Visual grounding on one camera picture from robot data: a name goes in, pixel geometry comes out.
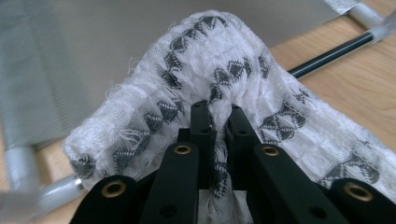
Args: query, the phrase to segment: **patterned fabric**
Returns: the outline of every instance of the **patterned fabric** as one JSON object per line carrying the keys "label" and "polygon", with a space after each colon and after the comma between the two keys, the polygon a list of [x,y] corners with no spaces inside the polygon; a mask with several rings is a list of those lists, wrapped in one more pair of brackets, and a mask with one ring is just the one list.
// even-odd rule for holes
{"label": "patterned fabric", "polygon": [[229,13],[194,14],[150,47],[131,77],[76,128],[63,148],[90,189],[108,175],[140,179],[190,126],[207,100],[217,131],[214,183],[200,190],[200,223],[251,223],[246,193],[232,190],[224,125],[241,106],[263,143],[285,148],[324,187],[352,177],[396,202],[396,156],[370,132],[284,71],[267,47]]}

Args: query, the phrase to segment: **grey mesh fabric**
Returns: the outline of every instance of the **grey mesh fabric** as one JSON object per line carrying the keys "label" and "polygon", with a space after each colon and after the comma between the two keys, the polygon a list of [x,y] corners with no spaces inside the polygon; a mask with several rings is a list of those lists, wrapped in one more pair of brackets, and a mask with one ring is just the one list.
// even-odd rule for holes
{"label": "grey mesh fabric", "polygon": [[317,0],[0,1],[7,148],[68,135],[173,22],[210,8],[238,15],[270,46],[344,13]]}
{"label": "grey mesh fabric", "polygon": [[109,175],[136,180],[158,169],[163,152],[207,100],[217,132],[214,178],[200,191],[199,223],[250,223],[244,191],[233,191],[224,125],[232,104],[263,143],[283,147],[306,175],[328,188],[352,177],[396,202],[396,155],[369,131],[320,100],[280,67],[235,15],[207,11],[172,27],[131,76],[76,128],[63,149],[85,188]]}

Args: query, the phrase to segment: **wooden surface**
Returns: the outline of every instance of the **wooden surface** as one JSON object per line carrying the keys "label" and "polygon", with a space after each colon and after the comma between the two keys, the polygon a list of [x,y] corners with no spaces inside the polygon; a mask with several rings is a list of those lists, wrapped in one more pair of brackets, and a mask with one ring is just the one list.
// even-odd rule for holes
{"label": "wooden surface", "polygon": [[[363,2],[383,15],[396,8],[396,0]],[[363,31],[362,26],[344,16],[281,43],[271,51],[276,60],[289,70]],[[396,151],[396,35],[360,49],[301,81]],[[72,174],[68,160],[60,149],[61,141],[36,153],[45,185]],[[1,146],[0,142],[0,190],[7,190],[4,150]],[[64,205],[37,223],[68,223],[80,201],[77,199]]]}

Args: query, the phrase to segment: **grey fabric panel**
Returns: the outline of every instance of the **grey fabric panel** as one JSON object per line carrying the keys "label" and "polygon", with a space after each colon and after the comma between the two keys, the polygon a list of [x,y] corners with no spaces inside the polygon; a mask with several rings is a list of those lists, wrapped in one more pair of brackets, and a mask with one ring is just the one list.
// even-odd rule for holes
{"label": "grey fabric panel", "polygon": [[68,134],[127,77],[131,58],[141,58],[172,22],[207,9],[232,12],[269,46],[340,15],[318,0],[2,0],[7,147]]}

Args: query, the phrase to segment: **black rod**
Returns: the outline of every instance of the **black rod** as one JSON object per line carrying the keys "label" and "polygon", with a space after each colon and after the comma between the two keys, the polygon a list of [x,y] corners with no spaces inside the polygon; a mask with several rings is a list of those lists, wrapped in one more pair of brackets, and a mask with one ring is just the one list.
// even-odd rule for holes
{"label": "black rod", "polygon": [[374,39],[373,34],[367,32],[358,37],[355,37],[351,40],[348,40],[346,43],[331,49],[325,53],[320,54],[318,57],[309,60],[306,63],[300,64],[295,68],[290,69],[288,72],[294,77],[302,77],[321,66],[330,63],[346,54],[351,52],[354,49],[358,49],[361,46],[370,43]]}

